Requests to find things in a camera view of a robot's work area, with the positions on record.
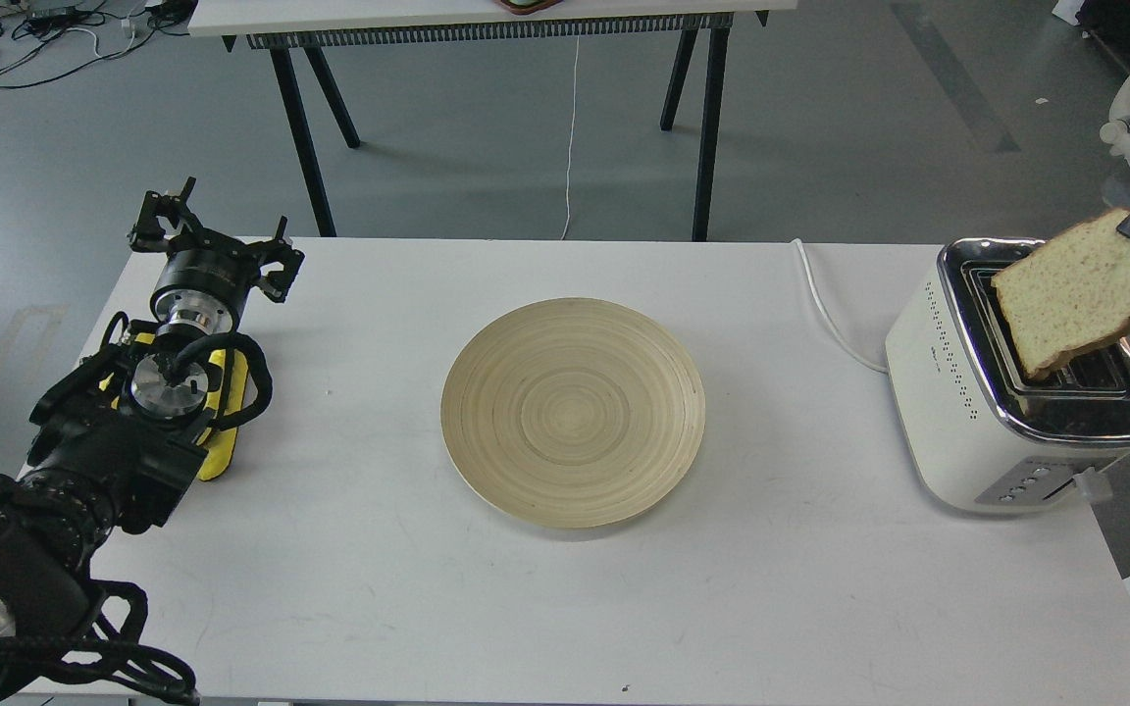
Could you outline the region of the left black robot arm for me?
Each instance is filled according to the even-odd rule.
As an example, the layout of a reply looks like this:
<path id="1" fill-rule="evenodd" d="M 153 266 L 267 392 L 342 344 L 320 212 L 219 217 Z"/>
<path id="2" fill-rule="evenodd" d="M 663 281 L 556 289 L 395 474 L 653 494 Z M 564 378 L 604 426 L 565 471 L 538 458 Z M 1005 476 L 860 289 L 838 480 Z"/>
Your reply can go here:
<path id="1" fill-rule="evenodd" d="M 252 242 L 205 227 L 193 188 L 145 193 L 128 232 L 134 253 L 166 258 L 151 317 L 111 319 L 97 350 L 34 406 L 21 476 L 0 474 L 0 701 L 40 679 L 200 701 L 191 666 L 144 646 L 144 589 L 97 579 L 92 559 L 116 530 L 164 526 L 268 410 L 266 354 L 238 326 L 252 290 L 286 299 L 304 254 L 282 221 Z"/>

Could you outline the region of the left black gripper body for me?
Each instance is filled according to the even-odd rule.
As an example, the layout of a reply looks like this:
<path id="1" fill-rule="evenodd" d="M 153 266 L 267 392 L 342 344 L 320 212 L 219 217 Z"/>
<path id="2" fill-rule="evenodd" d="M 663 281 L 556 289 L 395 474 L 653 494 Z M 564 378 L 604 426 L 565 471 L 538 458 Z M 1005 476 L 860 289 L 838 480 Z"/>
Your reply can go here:
<path id="1" fill-rule="evenodd" d="M 238 331 L 254 265 L 251 242 L 216 230 L 197 233 L 194 246 L 169 254 L 153 293 L 160 335 L 214 335 Z"/>

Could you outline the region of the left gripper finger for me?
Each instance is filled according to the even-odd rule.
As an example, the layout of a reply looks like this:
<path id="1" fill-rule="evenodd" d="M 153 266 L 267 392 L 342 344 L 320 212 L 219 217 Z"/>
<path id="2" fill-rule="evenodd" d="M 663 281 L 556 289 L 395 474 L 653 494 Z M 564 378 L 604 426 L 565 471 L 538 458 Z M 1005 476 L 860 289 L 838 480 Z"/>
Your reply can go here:
<path id="1" fill-rule="evenodd" d="M 144 193 L 137 220 L 128 232 L 128 246 L 133 253 L 174 254 L 192 249 L 200 220 L 189 209 L 197 178 L 188 176 L 177 193 L 160 193 L 148 189 Z"/>
<path id="2" fill-rule="evenodd" d="M 286 235 L 287 224 L 288 218 L 280 216 L 273 236 L 251 242 L 251 263 L 255 274 L 252 285 L 273 303 L 286 300 L 305 259 Z"/>

